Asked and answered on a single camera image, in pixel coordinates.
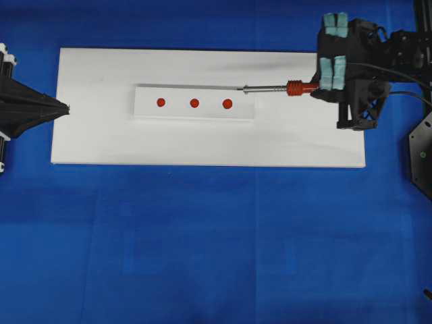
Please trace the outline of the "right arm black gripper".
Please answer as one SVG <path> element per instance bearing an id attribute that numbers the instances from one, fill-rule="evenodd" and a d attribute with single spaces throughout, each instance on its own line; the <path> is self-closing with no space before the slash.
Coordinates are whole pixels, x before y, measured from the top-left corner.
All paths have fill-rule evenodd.
<path id="1" fill-rule="evenodd" d="M 352 80 L 389 82 L 392 66 L 390 42 L 382 40 L 382 27 L 354 19 L 348 14 L 327 13 L 322 17 L 317 39 L 317 68 L 311 83 L 319 89 L 311 97 L 328 103 L 346 102 L 345 87 Z"/>

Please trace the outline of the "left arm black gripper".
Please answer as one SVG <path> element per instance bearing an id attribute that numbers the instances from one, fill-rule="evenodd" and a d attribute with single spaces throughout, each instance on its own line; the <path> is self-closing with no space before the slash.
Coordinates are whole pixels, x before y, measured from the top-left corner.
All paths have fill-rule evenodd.
<path id="1" fill-rule="evenodd" d="M 14 55 L 1 43 L 1 174 L 5 171 L 6 143 L 45 122 L 68 115 L 70 108 L 56 98 L 12 79 L 17 64 Z"/>

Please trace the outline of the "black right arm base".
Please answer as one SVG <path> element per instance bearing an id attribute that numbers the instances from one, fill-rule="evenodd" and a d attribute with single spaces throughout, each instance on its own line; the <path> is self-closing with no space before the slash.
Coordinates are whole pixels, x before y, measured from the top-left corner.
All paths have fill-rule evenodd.
<path id="1" fill-rule="evenodd" d="M 409 134 L 411 182 L 429 199 L 432 197 L 431 113 Z"/>

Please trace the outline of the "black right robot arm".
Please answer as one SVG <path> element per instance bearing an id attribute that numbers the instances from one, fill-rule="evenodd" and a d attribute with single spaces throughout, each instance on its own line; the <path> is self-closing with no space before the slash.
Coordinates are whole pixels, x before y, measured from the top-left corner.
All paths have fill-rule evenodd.
<path id="1" fill-rule="evenodd" d="M 348 15 L 327 13 L 317 39 L 317 84 L 311 96 L 346 104 L 352 114 L 382 108 L 392 82 L 412 82 L 429 89 L 427 49 L 431 33 L 385 28 Z"/>

